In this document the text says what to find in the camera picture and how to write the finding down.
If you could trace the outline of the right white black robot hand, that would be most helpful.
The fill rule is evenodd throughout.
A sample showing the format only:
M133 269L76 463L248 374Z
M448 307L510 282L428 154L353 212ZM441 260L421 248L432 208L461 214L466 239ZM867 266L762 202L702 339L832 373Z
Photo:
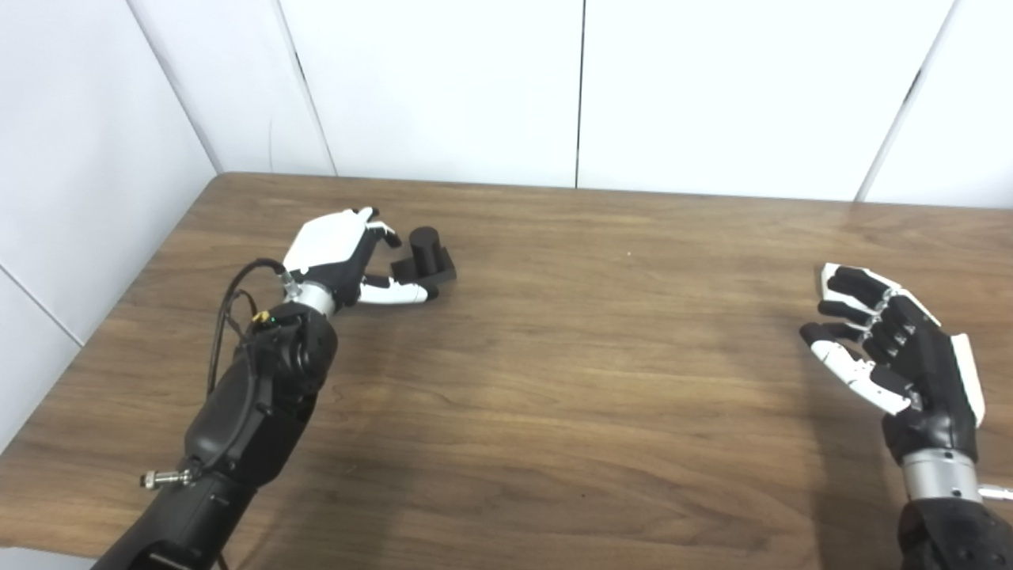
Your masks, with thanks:
M897 462L923 450L976 462L985 399L965 333L948 333L911 291L872 270L826 263L819 314L801 339L858 397L882 412Z

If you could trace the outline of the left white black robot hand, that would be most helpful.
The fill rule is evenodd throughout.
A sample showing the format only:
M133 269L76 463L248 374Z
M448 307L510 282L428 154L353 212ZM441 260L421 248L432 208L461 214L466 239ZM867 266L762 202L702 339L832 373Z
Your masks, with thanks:
M299 284L299 291L288 293L286 301L330 318L360 302L409 306L437 299L438 288L368 274L378 243L402 246L398 233L383 221L375 221L375 216L370 207L345 209L305 223L283 258L283 267Z

